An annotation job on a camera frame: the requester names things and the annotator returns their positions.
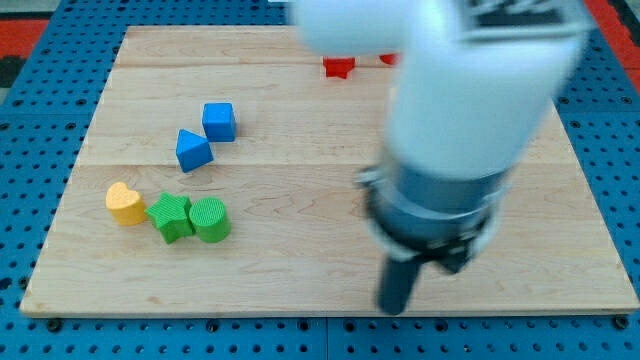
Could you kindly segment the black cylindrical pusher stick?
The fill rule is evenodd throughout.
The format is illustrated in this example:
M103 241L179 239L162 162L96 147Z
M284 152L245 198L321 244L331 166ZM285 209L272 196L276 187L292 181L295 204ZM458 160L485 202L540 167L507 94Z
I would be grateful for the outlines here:
M376 305L387 315L399 315L407 306L422 263L386 257L376 293Z

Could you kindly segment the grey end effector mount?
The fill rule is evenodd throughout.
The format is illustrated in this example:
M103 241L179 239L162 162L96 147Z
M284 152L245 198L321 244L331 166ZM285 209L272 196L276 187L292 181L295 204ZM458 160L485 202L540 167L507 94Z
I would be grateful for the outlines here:
M374 242L399 263L435 261L457 273L496 236L508 171L461 178L420 170L383 151L361 169Z

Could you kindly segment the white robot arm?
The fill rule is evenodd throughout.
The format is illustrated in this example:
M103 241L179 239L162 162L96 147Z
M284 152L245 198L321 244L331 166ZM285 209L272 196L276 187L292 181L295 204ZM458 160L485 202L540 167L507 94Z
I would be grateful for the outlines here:
M460 271L492 240L506 178L592 27L580 1L296 1L302 42L393 54L379 161L360 173L386 261L377 304L402 313L423 264Z

